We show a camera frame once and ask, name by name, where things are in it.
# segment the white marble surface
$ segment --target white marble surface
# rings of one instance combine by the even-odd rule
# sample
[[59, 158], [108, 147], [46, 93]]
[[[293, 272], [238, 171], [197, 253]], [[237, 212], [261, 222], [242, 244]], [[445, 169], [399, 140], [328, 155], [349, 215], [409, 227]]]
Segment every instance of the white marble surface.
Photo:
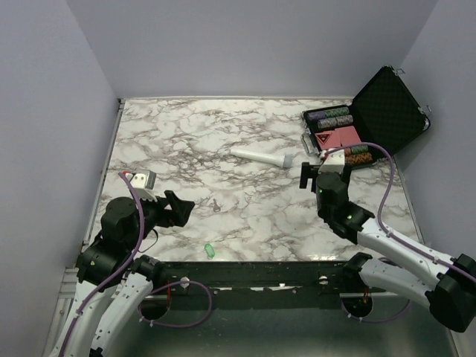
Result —
[[[118, 172], [157, 173], [155, 194], [174, 190], [196, 203], [184, 228], [159, 228], [147, 254], [160, 260], [340, 260], [364, 251], [334, 235], [317, 216], [315, 195], [299, 189], [303, 150], [300, 114], [342, 100], [127, 100], [103, 188], [93, 236], [107, 202], [128, 196]], [[283, 170], [228, 155], [231, 147], [293, 156]], [[389, 176], [388, 163], [357, 170], [349, 193], [376, 213]], [[416, 239], [397, 177], [384, 221]], [[155, 240], [150, 234], [142, 249]]]

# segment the bolt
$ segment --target bolt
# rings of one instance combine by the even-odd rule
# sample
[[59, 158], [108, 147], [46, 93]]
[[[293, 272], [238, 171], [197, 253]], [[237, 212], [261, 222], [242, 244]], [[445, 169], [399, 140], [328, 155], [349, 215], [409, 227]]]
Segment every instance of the bolt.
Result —
[[320, 284], [320, 285], [327, 285], [327, 284], [329, 284], [329, 281], [328, 281], [327, 277], [325, 277], [325, 276], [319, 277], [319, 284]]

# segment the white wall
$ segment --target white wall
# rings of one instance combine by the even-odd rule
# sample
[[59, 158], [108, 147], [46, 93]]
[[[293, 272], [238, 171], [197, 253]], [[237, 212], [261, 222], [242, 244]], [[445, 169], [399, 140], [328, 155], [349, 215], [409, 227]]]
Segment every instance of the white wall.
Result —
[[40, 356], [118, 108], [64, 0], [0, 2], [0, 356]]
[[[476, 257], [476, 2], [440, 0], [403, 62], [432, 127], [399, 155], [426, 242]], [[476, 352], [476, 323], [470, 331]]]
[[354, 95], [437, 0], [67, 0], [120, 97]]

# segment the black foam padding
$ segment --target black foam padding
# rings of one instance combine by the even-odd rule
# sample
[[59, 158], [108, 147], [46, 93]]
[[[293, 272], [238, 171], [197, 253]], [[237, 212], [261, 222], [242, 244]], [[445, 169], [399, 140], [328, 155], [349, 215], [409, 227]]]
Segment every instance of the black foam padding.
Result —
[[380, 69], [356, 95], [352, 107], [364, 122], [372, 142], [383, 146], [391, 155], [428, 126], [427, 117], [419, 111], [418, 103], [391, 67]]

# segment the cable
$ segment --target cable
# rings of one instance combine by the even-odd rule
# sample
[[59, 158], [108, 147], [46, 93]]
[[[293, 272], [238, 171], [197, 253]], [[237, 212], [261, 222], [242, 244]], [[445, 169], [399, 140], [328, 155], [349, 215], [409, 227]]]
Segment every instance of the cable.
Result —
[[148, 251], [149, 249], [151, 249], [151, 247], [153, 247], [154, 245], [157, 244], [157, 242], [158, 242], [158, 233], [157, 233], [157, 231], [156, 231], [155, 229], [152, 229], [152, 232], [155, 233], [155, 242], [152, 243], [152, 245], [151, 245], [150, 247], [148, 247], [145, 251], [139, 251], [139, 253], [145, 253], [146, 251]]
[[396, 320], [397, 318], [402, 317], [410, 309], [410, 306], [411, 306], [411, 301], [407, 301], [405, 306], [403, 306], [403, 309], [397, 312], [394, 316], [390, 316], [389, 318], [382, 318], [378, 320], [367, 320], [364, 318], [358, 318], [357, 316], [351, 315], [350, 312], [345, 307], [344, 302], [341, 300], [341, 308], [345, 312], [345, 315], [347, 315], [348, 318], [351, 318], [359, 322], [364, 322], [366, 324], [384, 324], [385, 322]]
[[119, 176], [124, 180], [127, 187], [129, 188], [129, 191], [132, 195], [132, 198], [135, 201], [135, 205], [137, 206], [137, 210], [139, 212], [139, 237], [137, 239], [137, 244], [135, 245], [134, 249], [132, 250], [131, 255], [129, 256], [129, 258], [127, 258], [127, 260], [124, 262], [124, 264], [122, 266], [120, 266], [119, 269], [116, 270], [114, 273], [112, 273], [108, 278], [106, 278], [101, 284], [99, 284], [96, 287], [96, 289], [94, 289], [92, 292], [90, 292], [89, 295], [86, 296], [86, 298], [83, 300], [83, 302], [77, 308], [76, 315], [73, 317], [73, 320], [71, 321], [71, 324], [69, 325], [68, 331], [66, 332], [65, 339], [63, 340], [61, 348], [59, 349], [59, 355], [58, 355], [59, 357], [64, 356], [66, 346], [68, 346], [68, 341], [71, 338], [71, 334], [73, 333], [74, 327], [76, 326], [77, 319], [81, 316], [81, 312], [84, 310], [84, 307], [86, 306], [86, 304], [92, 299], [92, 297], [97, 292], [99, 292], [111, 280], [113, 280], [119, 274], [123, 273], [123, 271], [134, 260], [134, 256], [138, 253], [139, 248], [141, 247], [142, 239], [144, 238], [145, 218], [144, 218], [144, 211], [142, 210], [141, 199], [139, 199], [139, 196], [138, 196], [137, 192], [135, 191], [135, 188], [132, 186], [132, 184], [126, 178], [124, 173], [119, 173]]
[[208, 296], [208, 310], [207, 312], [205, 313], [205, 315], [200, 318], [199, 320], [195, 321], [195, 322], [191, 322], [189, 324], [183, 324], [183, 325], [176, 325], [176, 324], [166, 324], [164, 322], [160, 322], [160, 321], [154, 321], [154, 320], [148, 320], [146, 319], [143, 315], [142, 315], [142, 311], [141, 311], [141, 304], [139, 304], [139, 306], [137, 307], [137, 310], [139, 311], [139, 315], [141, 316], [141, 319], [139, 321], [146, 321], [148, 323], [150, 323], [152, 326], [152, 324], [154, 325], [158, 325], [158, 326], [164, 326], [164, 327], [172, 327], [173, 329], [186, 329], [188, 327], [194, 327], [194, 326], [197, 326], [197, 325], [200, 325], [202, 322], [204, 322], [205, 320], [207, 320], [207, 318], [210, 317], [210, 314], [211, 314], [211, 308], [212, 308], [212, 304], [213, 304], [213, 299], [212, 299], [212, 296], [211, 296], [211, 293], [210, 293], [210, 290], [208, 290], [208, 288], [203, 285], [202, 283], [199, 283], [198, 281], [193, 281], [193, 280], [188, 280], [188, 281], [176, 281], [176, 282], [173, 282], [173, 283], [170, 283], [170, 284], [167, 284], [167, 285], [164, 285], [156, 290], [153, 290], [150, 294], [153, 295], [153, 294], [156, 294], [158, 292], [161, 292], [162, 290], [165, 290], [165, 289], [168, 289], [172, 286], [177, 286], [177, 285], [181, 285], [181, 284], [192, 284], [192, 285], [197, 285], [197, 286], [200, 286], [202, 289], [205, 290], [205, 292], [207, 293], [207, 296]]
[[450, 264], [450, 263], [447, 263], [445, 262], [444, 260], [441, 260], [440, 258], [438, 257], [435, 257], [429, 253], [427, 253], [426, 251], [423, 251], [422, 249], [420, 248], [417, 248], [415, 246], [413, 246], [412, 244], [410, 244], [409, 242], [406, 242], [404, 241], [403, 239], [401, 238], [398, 238], [398, 236], [396, 236], [395, 234], [393, 234], [392, 232], [390, 232], [384, 225], [383, 221], [382, 221], [382, 211], [384, 209], [384, 205], [385, 205], [385, 201], [387, 200], [387, 197], [388, 197], [388, 194], [390, 193], [390, 189], [392, 188], [392, 184], [393, 184], [393, 177], [395, 176], [395, 165], [393, 163], [393, 160], [390, 156], [390, 154], [388, 153], [387, 150], [385, 150], [383, 147], [381, 147], [380, 145], [377, 145], [377, 144], [374, 144], [374, 143], [368, 143], [368, 142], [364, 142], [364, 143], [359, 143], [359, 144], [353, 144], [353, 145], [346, 145], [345, 147], [339, 147], [337, 149], [331, 149], [329, 150], [327, 153], [328, 154], [332, 154], [333, 152], [337, 152], [339, 150], [343, 150], [343, 149], [347, 149], [349, 147], [356, 147], [358, 145], [368, 145], [369, 147], [374, 147], [378, 150], [380, 150], [384, 155], [385, 157], [388, 159], [388, 161], [390, 162], [390, 178], [388, 180], [388, 186], [387, 186], [387, 189], [385, 190], [385, 193], [382, 197], [382, 200], [380, 202], [380, 206], [379, 206], [379, 210], [377, 211], [377, 222], [380, 226], [380, 228], [387, 234], [388, 237], [391, 237], [393, 238], [394, 240], [396, 240], [398, 243], [400, 243], [401, 245], [405, 246], [406, 248], [409, 248], [411, 249], [412, 251], [424, 256], [425, 258], [427, 259], [430, 259], [432, 260], [433, 262], [435, 263], [438, 263], [438, 264], [441, 264], [442, 266], [445, 266], [446, 268], [449, 268], [461, 275], [463, 275], [464, 277], [466, 277], [467, 279], [469, 279], [471, 282], [473, 282], [474, 284], [476, 284], [476, 277], [473, 277], [472, 275], [470, 275], [469, 273], [465, 272], [464, 270], [458, 268], [457, 266], [454, 266], [453, 264]]

